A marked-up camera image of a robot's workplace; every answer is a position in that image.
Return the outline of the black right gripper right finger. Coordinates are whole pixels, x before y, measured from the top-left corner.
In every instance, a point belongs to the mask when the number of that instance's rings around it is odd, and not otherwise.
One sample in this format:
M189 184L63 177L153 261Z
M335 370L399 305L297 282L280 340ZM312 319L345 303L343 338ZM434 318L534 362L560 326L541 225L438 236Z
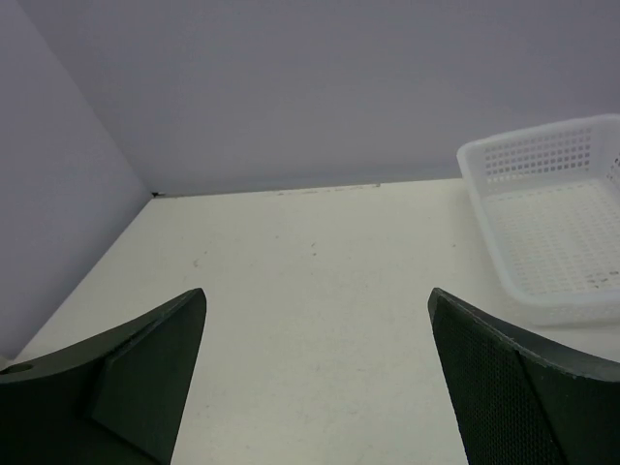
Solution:
M471 464L616 464L619 365L436 288L432 334Z

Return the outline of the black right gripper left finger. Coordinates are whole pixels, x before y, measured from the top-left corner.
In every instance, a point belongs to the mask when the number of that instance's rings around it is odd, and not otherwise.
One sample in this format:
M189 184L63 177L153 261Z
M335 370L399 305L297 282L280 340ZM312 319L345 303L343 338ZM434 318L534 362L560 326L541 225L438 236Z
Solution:
M193 289L3 369L2 463L171 463L206 314Z

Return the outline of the white perforated plastic basket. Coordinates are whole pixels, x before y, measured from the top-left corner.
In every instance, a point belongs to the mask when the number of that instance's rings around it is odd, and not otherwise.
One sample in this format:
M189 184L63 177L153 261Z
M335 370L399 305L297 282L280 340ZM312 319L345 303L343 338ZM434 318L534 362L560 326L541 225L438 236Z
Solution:
M618 115L471 141L456 158L517 317L535 326L618 323Z

